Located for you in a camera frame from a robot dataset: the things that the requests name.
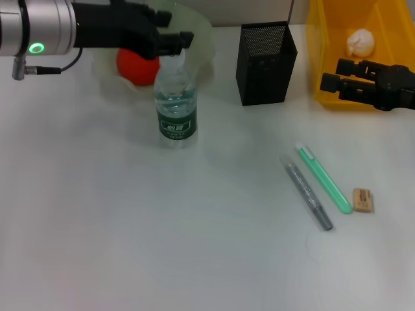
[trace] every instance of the water bottle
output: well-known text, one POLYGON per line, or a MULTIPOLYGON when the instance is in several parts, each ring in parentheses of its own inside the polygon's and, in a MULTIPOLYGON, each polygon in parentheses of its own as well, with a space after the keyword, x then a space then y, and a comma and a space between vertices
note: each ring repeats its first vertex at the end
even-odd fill
POLYGON ((196 82, 185 64, 185 53, 160 57, 154 82, 158 126, 165 146, 183 148, 197 139, 196 82))

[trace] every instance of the table surface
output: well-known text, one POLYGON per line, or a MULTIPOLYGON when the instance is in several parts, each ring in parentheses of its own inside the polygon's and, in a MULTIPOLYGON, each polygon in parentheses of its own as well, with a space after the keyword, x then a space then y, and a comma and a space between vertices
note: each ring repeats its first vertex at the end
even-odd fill
MULTIPOLYGON (((413 310, 415 111, 335 113, 308 93, 305 27, 283 104, 242 107, 239 28, 215 29, 198 77, 199 137, 161 148, 151 91, 93 75, 0 67, 2 311, 413 310), (294 151, 310 147, 351 199, 341 214, 294 151), (278 161, 290 154, 335 225, 315 223, 278 161)), ((65 65, 66 56, 28 63, 65 65)))

